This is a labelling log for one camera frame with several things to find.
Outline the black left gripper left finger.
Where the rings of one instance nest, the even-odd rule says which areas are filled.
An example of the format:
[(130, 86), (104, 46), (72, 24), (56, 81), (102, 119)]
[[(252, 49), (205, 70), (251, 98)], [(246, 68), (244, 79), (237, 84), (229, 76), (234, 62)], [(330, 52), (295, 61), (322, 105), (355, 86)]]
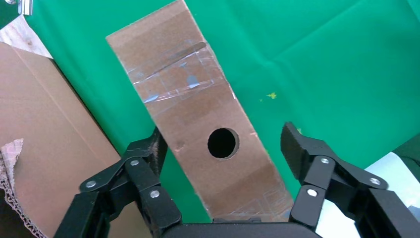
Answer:
[(159, 180), (167, 150), (158, 128), (130, 143), (120, 160), (80, 184), (54, 237), (106, 238), (111, 221), (130, 203), (154, 238), (180, 225), (181, 212)]

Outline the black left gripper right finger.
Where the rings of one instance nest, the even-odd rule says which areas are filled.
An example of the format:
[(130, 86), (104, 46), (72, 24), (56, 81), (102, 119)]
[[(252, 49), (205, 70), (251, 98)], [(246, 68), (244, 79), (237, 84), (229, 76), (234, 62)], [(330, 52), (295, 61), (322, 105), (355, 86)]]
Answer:
[(302, 135), (291, 122), (283, 126), (280, 148), (301, 185), (290, 222), (315, 231), (328, 200), (355, 222), (362, 238), (419, 237), (418, 220), (383, 178), (340, 159), (326, 142)]

